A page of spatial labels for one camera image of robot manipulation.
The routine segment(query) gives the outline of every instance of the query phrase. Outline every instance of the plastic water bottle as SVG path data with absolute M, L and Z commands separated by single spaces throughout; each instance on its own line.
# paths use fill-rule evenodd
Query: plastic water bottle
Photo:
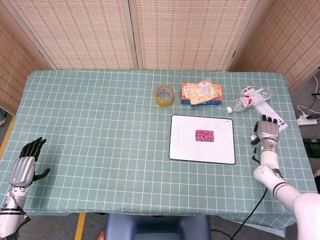
M 270 87 L 263 87 L 248 95 L 244 95 L 232 103 L 232 106 L 228 106 L 226 111 L 228 114 L 232 112 L 243 112 L 244 110 L 257 105 L 263 101 L 270 99 L 273 92 Z

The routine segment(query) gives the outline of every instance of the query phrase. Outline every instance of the plastic bag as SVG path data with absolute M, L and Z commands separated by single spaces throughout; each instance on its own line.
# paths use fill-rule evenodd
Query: plastic bag
M 198 83 L 187 83 L 186 89 L 192 105 L 201 104 L 219 97 L 209 77 Z

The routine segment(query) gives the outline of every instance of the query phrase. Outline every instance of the green checkered tablecloth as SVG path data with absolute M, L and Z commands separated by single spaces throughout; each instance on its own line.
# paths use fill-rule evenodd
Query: green checkered tablecloth
M 210 77 L 222 86 L 220 106 L 181 105 L 181 83 Z M 175 99 L 158 107 L 154 89 L 169 85 Z M 227 71 L 50 70 L 27 79 L 15 123 L 0 163 L 0 199 L 22 147 L 47 139 L 36 172 L 51 168 L 28 187 L 30 214 L 105 212 L 153 215 L 218 215 L 243 221 L 265 187 L 253 172 L 250 136 L 260 118 L 252 108 L 227 114 L 246 86 L 270 86 L 268 102 L 288 128 L 280 134 L 283 177 L 300 191 L 316 187 L 281 74 Z M 169 159 L 172 114 L 231 118 L 235 165 Z M 248 223 L 282 229 L 293 216 L 268 192 Z

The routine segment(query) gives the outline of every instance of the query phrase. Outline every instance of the tape roll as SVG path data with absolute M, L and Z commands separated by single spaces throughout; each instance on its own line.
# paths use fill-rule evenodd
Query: tape roll
M 160 94 L 168 94 L 170 96 L 169 99 L 161 99 L 159 98 Z M 158 86 L 154 91 L 154 100 L 155 103 L 160 107 L 168 107 L 174 102 L 175 93 L 173 89 L 169 86 Z

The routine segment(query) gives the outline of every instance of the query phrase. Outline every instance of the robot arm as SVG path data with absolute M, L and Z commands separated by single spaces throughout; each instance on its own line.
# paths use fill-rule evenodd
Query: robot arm
M 25 145 L 19 158 L 15 161 L 9 184 L 12 189 L 5 196 L 0 212 L 0 240 L 12 240 L 19 236 L 19 229 L 30 221 L 23 211 L 27 198 L 26 189 L 33 182 L 48 175 L 50 168 L 36 175 L 35 168 L 42 145 L 46 142 L 42 137 Z
M 279 127 L 277 120 L 262 116 L 254 131 L 256 138 L 251 144 L 257 144 L 261 150 L 261 162 L 253 175 L 264 184 L 274 197 L 296 218 L 298 240 L 320 239 L 320 194 L 301 193 L 286 182 L 279 170 L 277 142 Z

